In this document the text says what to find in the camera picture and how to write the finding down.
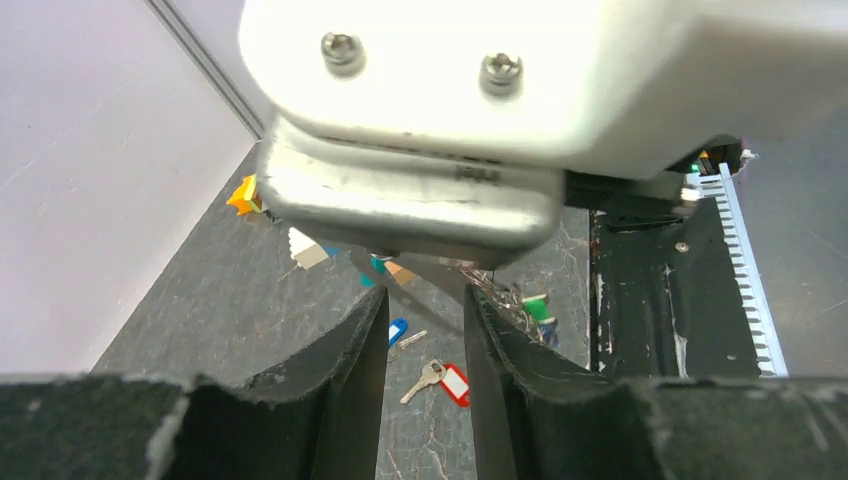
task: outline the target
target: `metal chain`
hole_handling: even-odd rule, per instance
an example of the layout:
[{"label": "metal chain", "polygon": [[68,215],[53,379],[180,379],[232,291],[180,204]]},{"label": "metal chain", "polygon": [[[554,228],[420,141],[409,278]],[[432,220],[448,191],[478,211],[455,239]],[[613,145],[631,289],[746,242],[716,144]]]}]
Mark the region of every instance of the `metal chain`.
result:
[{"label": "metal chain", "polygon": [[539,325],[524,310],[524,303],[521,301],[523,295],[518,284],[513,283],[512,286],[506,286],[500,282],[490,279],[485,272],[481,270],[460,270],[462,274],[474,285],[477,285],[492,299],[494,304],[501,311],[501,314],[509,319],[515,326],[524,330],[528,335],[542,341],[542,332]]}]

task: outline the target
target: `blue key tag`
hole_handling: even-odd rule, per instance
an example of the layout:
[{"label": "blue key tag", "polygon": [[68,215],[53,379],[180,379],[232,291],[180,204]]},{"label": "blue key tag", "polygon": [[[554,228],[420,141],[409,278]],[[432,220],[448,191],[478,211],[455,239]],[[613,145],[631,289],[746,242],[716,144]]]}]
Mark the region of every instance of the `blue key tag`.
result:
[{"label": "blue key tag", "polygon": [[389,324],[389,347],[395,344],[395,342],[406,333],[406,320],[402,318],[396,318],[392,320],[392,323]]}]

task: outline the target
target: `gray table surface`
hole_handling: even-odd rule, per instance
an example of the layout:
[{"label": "gray table surface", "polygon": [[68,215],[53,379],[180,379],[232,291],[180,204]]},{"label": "gray table surface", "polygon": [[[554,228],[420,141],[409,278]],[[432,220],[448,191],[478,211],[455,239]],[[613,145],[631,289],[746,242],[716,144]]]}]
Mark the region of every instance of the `gray table surface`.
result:
[{"label": "gray table surface", "polygon": [[[303,270],[289,258],[285,228],[264,216],[237,217],[225,205],[248,158],[221,190],[153,288],[127,321],[95,371],[187,377],[204,372],[227,384],[279,363],[335,326],[366,291],[345,254]],[[588,361],[588,218],[565,209],[559,232],[546,245],[498,272],[528,294],[546,292],[560,320],[559,351]],[[408,289],[443,317],[461,325],[461,308],[420,278]],[[473,479],[474,446],[467,409],[441,388],[399,400],[431,358],[465,368],[462,339],[424,323],[398,302],[409,332],[428,330],[387,366],[378,478]]]}]

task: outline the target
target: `red key tag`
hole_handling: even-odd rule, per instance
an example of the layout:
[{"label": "red key tag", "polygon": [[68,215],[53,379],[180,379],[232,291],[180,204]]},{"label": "red key tag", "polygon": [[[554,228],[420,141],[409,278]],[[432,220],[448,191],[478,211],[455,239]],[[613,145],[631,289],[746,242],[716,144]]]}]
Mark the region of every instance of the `red key tag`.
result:
[{"label": "red key tag", "polygon": [[468,386],[468,379],[459,370],[459,367],[452,363],[446,363],[445,376],[442,377],[439,383],[457,405],[460,407],[471,406],[471,400],[468,398],[468,394],[471,392]]}]

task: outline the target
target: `silver metal plate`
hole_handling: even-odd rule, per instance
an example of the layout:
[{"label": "silver metal plate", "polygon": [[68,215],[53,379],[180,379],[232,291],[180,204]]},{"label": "silver metal plate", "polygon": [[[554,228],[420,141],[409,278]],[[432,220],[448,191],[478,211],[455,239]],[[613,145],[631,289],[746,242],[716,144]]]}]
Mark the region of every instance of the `silver metal plate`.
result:
[{"label": "silver metal plate", "polygon": [[754,251],[742,219],[742,210],[736,196],[730,170],[726,164],[720,165],[719,175],[700,177],[688,176],[688,183],[697,185],[704,197],[714,197],[718,203],[721,223],[724,229],[724,241],[730,250],[736,282],[742,295],[742,306],[748,317],[751,337],[757,350],[757,363],[762,377],[788,376],[783,351],[777,338],[777,330],[771,317],[766,294],[754,260]]},{"label": "silver metal plate", "polygon": [[565,185],[558,170],[318,139],[307,155],[287,142],[297,133],[286,129],[294,128],[279,122],[265,141],[258,188],[272,214],[312,238],[491,270],[542,245],[559,227]]}]

